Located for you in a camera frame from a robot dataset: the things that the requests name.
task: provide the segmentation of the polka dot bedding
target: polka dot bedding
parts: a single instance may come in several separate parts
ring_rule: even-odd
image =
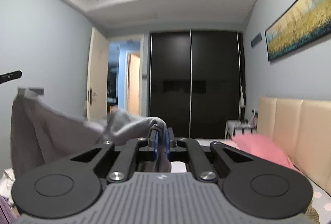
[[[312,207],[314,207],[319,216],[320,224],[331,224],[331,197],[309,179],[312,184],[314,195],[312,198]]]

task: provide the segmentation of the beige leather headboard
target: beige leather headboard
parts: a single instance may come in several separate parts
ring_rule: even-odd
[[[331,102],[262,97],[257,133],[331,195]]]

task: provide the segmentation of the sliding wardrobe door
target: sliding wardrobe door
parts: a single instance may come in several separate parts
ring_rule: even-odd
[[[238,120],[239,79],[237,33],[192,31],[191,138],[222,138]]]
[[[190,121],[190,32],[153,33],[151,42],[150,116],[188,137]]]

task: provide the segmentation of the framed painting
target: framed painting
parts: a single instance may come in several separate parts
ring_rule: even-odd
[[[265,31],[272,61],[331,32],[331,0],[297,0]]]

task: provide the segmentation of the metal screw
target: metal screw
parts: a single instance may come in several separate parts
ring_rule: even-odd
[[[211,171],[207,171],[207,172],[202,172],[199,177],[202,180],[206,180],[206,181],[210,181],[210,180],[214,180],[216,179],[216,174],[214,172]]]
[[[120,181],[124,179],[124,174],[121,172],[113,172],[109,175],[109,178],[113,181]]]

